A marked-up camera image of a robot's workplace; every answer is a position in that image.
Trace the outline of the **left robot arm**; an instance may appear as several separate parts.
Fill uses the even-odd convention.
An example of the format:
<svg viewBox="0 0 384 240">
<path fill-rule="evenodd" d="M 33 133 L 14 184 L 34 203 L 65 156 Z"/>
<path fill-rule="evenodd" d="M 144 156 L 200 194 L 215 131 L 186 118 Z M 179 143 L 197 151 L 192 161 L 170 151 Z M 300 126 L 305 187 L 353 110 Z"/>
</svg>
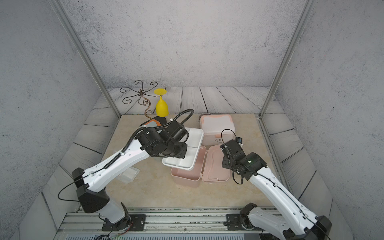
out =
<svg viewBox="0 0 384 240">
<path fill-rule="evenodd" d="M 127 169 L 149 157 L 183 159 L 187 153 L 190 136 L 184 122 L 178 118 L 187 114 L 186 122 L 193 114 L 187 109 L 176 115 L 169 123 L 157 127 L 142 126 L 134 131 L 126 145 L 103 162 L 83 170 L 72 172 L 76 185 L 77 202 L 86 213 L 99 213 L 105 223 L 127 228 L 131 217 L 123 204 L 116 204 L 107 194 L 106 186 Z"/>
</svg>

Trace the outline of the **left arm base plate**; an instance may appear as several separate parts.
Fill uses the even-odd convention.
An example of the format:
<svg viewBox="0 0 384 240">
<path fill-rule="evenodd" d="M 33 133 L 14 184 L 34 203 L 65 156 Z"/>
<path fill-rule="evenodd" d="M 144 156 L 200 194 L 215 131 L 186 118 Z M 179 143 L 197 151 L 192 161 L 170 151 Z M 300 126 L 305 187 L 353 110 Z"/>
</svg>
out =
<svg viewBox="0 0 384 240">
<path fill-rule="evenodd" d="M 113 224 L 108 219 L 106 219 L 102 226 L 103 232 L 142 232 L 145 227 L 146 215 L 129 215 L 124 217 L 119 222 Z"/>
</svg>

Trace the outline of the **white tray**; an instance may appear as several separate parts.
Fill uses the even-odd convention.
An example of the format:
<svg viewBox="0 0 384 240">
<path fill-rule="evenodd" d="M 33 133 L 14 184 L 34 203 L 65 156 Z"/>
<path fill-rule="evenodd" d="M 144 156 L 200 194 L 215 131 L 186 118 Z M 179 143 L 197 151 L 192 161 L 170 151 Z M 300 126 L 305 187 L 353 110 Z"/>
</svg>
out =
<svg viewBox="0 0 384 240">
<path fill-rule="evenodd" d="M 186 140 L 187 144 L 187 152 L 185 157 L 183 159 L 175 157 L 163 158 L 163 165 L 186 171 L 191 171 L 194 168 L 200 147 L 202 145 L 204 131 L 202 129 L 196 128 L 186 128 L 186 130 L 190 136 L 188 139 L 186 139 L 186 137 L 182 139 L 182 141 Z"/>
</svg>

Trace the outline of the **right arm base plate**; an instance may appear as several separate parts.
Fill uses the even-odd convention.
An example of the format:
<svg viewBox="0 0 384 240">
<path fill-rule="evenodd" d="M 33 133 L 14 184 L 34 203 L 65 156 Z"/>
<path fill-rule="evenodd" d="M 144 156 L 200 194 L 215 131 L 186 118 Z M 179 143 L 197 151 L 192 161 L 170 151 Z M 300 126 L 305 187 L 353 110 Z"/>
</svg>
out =
<svg viewBox="0 0 384 240">
<path fill-rule="evenodd" d="M 246 215 L 242 214 L 226 214 L 224 226 L 228 231 L 243 231 L 248 230 L 246 225 Z"/>
</svg>

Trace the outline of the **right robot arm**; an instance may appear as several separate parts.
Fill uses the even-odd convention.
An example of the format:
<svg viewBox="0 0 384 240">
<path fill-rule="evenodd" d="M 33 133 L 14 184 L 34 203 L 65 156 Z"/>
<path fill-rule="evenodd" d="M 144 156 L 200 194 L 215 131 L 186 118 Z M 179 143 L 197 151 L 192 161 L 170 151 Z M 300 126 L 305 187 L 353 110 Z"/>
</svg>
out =
<svg viewBox="0 0 384 240">
<path fill-rule="evenodd" d="M 325 240 L 332 228 L 326 216 L 317 216 L 305 207 L 277 179 L 267 163 L 256 153 L 248 155 L 242 149 L 242 139 L 235 137 L 220 146 L 224 154 L 222 167 L 241 176 L 239 185 L 248 181 L 256 186 L 282 215 L 267 213 L 249 203 L 240 210 L 238 223 L 243 229 L 261 229 L 280 240 Z"/>
</svg>

